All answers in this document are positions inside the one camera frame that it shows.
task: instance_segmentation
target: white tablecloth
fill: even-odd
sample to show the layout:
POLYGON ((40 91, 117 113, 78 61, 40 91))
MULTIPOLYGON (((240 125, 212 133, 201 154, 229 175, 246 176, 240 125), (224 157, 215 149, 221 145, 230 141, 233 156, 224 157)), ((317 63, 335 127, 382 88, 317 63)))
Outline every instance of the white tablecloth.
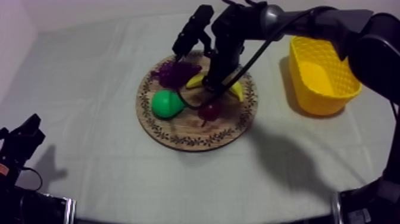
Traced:
MULTIPOLYGON (((260 101, 244 136, 200 154, 152 140, 136 117, 136 91, 172 54, 189 16, 39 36, 0 105, 0 126, 42 118, 45 142, 27 162, 42 174, 42 192, 75 198, 78 217, 107 222, 269 223, 327 214, 332 193, 381 174, 395 123, 389 103, 364 88, 338 116, 302 115, 287 79, 289 37, 250 69, 260 101)), ((247 42, 242 63, 261 44, 247 42)), ((19 184, 38 181, 23 174, 19 184)))

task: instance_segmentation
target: black cable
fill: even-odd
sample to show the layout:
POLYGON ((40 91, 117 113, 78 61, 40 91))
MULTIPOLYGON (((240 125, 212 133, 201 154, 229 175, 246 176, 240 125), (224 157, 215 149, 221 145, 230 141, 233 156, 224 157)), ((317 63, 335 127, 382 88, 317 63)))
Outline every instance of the black cable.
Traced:
POLYGON ((222 91, 216 93, 214 96, 212 96, 209 100, 206 102, 203 102, 199 106, 193 106, 190 105, 181 95, 180 90, 176 89, 176 93, 178 94, 178 97, 184 103, 185 106, 192 110, 199 110, 202 109, 208 105, 210 105, 212 102, 214 102, 216 99, 218 99, 220 96, 222 96, 229 88, 233 86, 249 69, 250 67, 254 64, 254 62, 261 56, 261 54, 265 51, 265 49, 272 43, 272 41, 275 40, 275 37, 277 35, 280 35, 282 33, 282 30, 286 28, 287 26, 291 25, 293 22, 297 21, 298 19, 309 15, 311 13, 314 13, 315 10, 318 11, 325 11, 325 10, 335 10, 333 7, 327 7, 327 6, 320 6, 320 7, 315 7, 311 8, 309 10, 306 10, 304 12, 299 13, 296 17, 288 20, 284 24, 282 24, 279 28, 277 28, 270 36, 269 39, 266 39, 266 41, 263 43, 263 45, 257 50, 257 52, 253 55, 253 57, 247 62, 247 64, 240 70, 240 72, 237 73, 237 75, 226 85, 224 85, 224 88, 222 91))
POLYGON ((38 171, 36 171, 35 169, 32 169, 32 168, 29 168, 29 167, 23 167, 22 170, 24 170, 24 171, 25 170, 32 171, 33 173, 37 174, 37 176, 39 177, 39 180, 40 180, 40 184, 39 184, 38 188, 36 188, 36 189, 26 189, 26 190, 28 190, 28 191, 38 191, 38 190, 40 190, 42 188, 42 186, 43 186, 43 179, 42 179, 42 176, 38 173, 38 171))
POLYGON ((391 101, 390 106, 392 106, 393 115, 395 116, 396 122, 398 121, 399 113, 396 111, 395 104, 391 101))
POLYGON ((25 189, 24 194, 21 196, 21 199, 20 199, 20 216, 21 216, 20 220, 21 220, 21 224, 25 224, 24 212, 23 212, 23 204, 24 204, 25 196, 28 193, 32 193, 32 192, 36 192, 36 191, 40 190, 42 188, 42 186, 43 186, 43 179, 42 179, 42 176, 39 174, 39 172, 36 171, 35 169, 29 168, 29 167, 22 167, 21 170, 32 171, 33 173, 37 174, 37 176, 39 177, 39 180, 40 180, 40 184, 39 184, 38 188, 36 188, 36 189, 25 189))

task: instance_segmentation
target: white wall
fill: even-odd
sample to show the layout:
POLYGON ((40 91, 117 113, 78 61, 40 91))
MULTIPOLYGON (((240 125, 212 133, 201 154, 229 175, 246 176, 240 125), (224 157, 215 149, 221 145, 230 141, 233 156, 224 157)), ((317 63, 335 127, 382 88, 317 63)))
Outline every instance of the white wall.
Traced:
POLYGON ((191 13, 200 4, 220 8, 220 0, 23 0, 41 31, 55 30, 112 18, 191 13))
POLYGON ((0 102, 37 36, 20 0, 0 0, 0 102))
MULTIPOLYGON (((304 10, 318 5, 338 8, 368 8, 400 17, 399 0, 269 0, 284 10, 304 10)), ((200 4, 216 11, 226 5, 221 0, 23 0, 40 31, 133 15, 192 13, 200 4)))

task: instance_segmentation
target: round wooden board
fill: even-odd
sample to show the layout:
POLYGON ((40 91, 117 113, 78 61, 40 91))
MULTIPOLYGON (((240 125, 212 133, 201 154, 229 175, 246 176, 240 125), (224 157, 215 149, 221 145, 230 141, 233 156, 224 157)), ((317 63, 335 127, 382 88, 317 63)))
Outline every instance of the round wooden board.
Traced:
MULTIPOLYGON (((136 97, 136 113, 139 122, 146 132, 160 144, 169 148, 188 152, 201 152, 220 148, 246 131, 257 111, 257 90, 252 77, 247 73, 239 80, 243 87, 244 102, 230 93, 225 93, 217 103, 221 104, 220 117, 214 122, 207 122, 201 127, 203 120, 198 112, 185 108, 171 120, 156 118, 151 110, 151 100, 154 93, 164 89, 158 84, 151 72, 166 62, 174 60, 169 56, 156 64, 143 78, 136 97)), ((192 51, 186 58, 194 64, 202 66, 202 71, 208 71, 210 59, 202 55, 202 51, 192 51)), ((211 95, 204 88, 181 88, 183 97, 192 105, 199 105, 211 95)))

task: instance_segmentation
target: green fruit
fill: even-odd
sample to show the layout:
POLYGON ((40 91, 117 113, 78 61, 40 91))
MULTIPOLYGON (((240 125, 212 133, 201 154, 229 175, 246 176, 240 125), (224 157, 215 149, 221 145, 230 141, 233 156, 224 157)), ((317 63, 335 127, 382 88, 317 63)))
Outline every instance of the green fruit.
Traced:
POLYGON ((185 105, 178 95, 169 90, 161 90, 154 94, 151 108, 153 113, 162 118, 171 118, 181 112, 185 105))

